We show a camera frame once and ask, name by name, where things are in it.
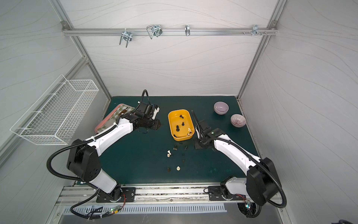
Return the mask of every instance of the red wire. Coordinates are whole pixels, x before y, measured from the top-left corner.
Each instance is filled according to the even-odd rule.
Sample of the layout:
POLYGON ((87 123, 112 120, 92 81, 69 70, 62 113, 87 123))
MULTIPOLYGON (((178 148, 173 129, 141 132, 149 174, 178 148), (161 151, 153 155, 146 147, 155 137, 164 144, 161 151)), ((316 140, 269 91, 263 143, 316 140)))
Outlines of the red wire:
POLYGON ((244 200, 244 202, 246 203, 246 199, 245 199, 242 195, 239 195, 239 194, 236 194, 236 195, 238 195, 238 196, 242 197, 242 199, 243 199, 243 200, 244 200))
POLYGON ((123 201, 123 206, 121 209, 123 209, 124 205, 126 204, 126 196, 123 194, 123 197, 124 197, 124 201, 123 201))

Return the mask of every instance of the vent grille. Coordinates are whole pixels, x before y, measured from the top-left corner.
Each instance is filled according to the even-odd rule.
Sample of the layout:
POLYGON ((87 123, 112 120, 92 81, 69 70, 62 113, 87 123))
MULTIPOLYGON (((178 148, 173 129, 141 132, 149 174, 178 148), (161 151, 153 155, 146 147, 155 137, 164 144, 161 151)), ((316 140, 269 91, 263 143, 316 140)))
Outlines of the vent grille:
MULTIPOLYGON (((86 214, 102 205, 94 206, 78 206, 74 210, 81 214, 86 214)), ((70 212, 71 206, 66 206, 63 214, 72 215, 70 212)), ((106 213, 113 205, 104 205, 102 213, 106 213)), ((150 204, 150 205, 125 205, 124 209, 118 212, 118 214, 155 214, 155 213, 216 213, 227 212, 224 207, 224 203, 198 203, 198 204, 150 204)))

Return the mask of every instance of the metal bracket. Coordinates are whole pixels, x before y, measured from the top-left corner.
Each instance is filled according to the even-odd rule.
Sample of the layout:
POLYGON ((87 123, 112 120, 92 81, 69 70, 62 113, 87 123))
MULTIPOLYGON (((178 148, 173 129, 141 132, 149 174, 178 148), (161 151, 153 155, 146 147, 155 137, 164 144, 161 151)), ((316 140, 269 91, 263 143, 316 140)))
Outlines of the metal bracket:
POLYGON ((132 41, 132 38, 132 34, 125 30, 124 32, 122 32, 121 39, 119 40, 119 45, 121 45, 122 40, 125 40, 127 42, 126 47, 128 47, 128 43, 132 41))
POLYGON ((229 193, 228 199, 224 198, 220 190, 220 186, 209 186, 208 187, 209 201, 242 201, 242 197, 238 195, 232 195, 229 193))
POLYGON ((190 36, 190 27, 189 27, 189 25, 185 25, 185 36, 190 36))
POLYGON ((252 36, 254 36, 254 35, 256 35, 256 34, 257 34, 257 35, 261 35, 261 34, 262 34, 262 33, 259 32, 257 29, 258 29, 258 25, 254 25, 253 28, 252 28, 252 31, 250 32, 252 36))
POLYGON ((158 37, 163 33, 163 31, 161 30, 160 25, 149 25, 149 26, 147 26, 147 32, 148 32, 149 37, 151 39, 153 39, 154 35, 156 37, 158 37))
POLYGON ((277 29, 277 20, 273 20, 270 23, 270 29, 277 29))
MULTIPOLYGON (((122 187, 124 196, 126 197, 126 202, 133 202, 135 196, 135 187, 122 187)), ((106 194, 101 194, 97 196, 97 203, 106 203, 111 202, 110 198, 106 194)), ((124 197, 121 197, 117 202, 124 202, 124 197)))
POLYGON ((62 30, 69 30, 69 24, 67 21, 61 21, 61 25, 62 25, 62 30))

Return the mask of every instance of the white wall panel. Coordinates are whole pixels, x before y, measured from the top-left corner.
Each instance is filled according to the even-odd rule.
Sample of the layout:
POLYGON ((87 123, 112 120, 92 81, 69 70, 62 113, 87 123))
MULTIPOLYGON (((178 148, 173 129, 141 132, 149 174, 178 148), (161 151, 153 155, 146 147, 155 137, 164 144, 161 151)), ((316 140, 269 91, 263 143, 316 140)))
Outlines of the white wall panel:
POLYGON ((10 127, 81 58, 47 0, 0 1, 0 145, 10 127))
POLYGON ((112 96, 236 95, 261 37, 82 37, 112 96))
MULTIPOLYGON (((17 119, 60 74, 65 75, 81 55, 71 38, 62 33, 60 20, 48 0, 0 0, 0 21, 2 145, 12 134, 9 129, 17 119)), ((87 67, 75 78, 95 81, 87 67)), ((100 91, 73 140, 85 139, 94 133, 106 102, 100 91)), ((48 157, 63 146, 19 142, 0 168, 0 223, 45 223, 63 186, 71 183, 46 169, 48 157)), ((63 153, 54 159, 56 171, 70 174, 66 169, 67 157, 68 153, 63 153)))
MULTIPOLYGON (((61 0, 75 28, 266 27, 276 0, 61 0)), ((111 95, 236 95, 260 37, 82 37, 111 95)))
POLYGON ((266 27, 276 0, 61 0, 75 28, 266 27))
POLYGON ((241 99, 293 223, 358 223, 357 11, 288 1, 241 99))

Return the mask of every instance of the wire mesh basket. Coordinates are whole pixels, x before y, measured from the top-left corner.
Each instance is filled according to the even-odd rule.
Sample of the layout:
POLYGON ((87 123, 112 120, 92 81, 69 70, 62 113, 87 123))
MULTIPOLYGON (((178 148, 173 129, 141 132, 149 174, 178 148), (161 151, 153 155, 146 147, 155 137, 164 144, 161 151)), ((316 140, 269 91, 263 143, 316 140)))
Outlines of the wire mesh basket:
POLYGON ((68 144, 98 88, 92 80, 64 78, 57 84, 55 92, 44 93, 10 131, 36 145, 68 144), (44 95, 47 99, 39 104, 44 95))

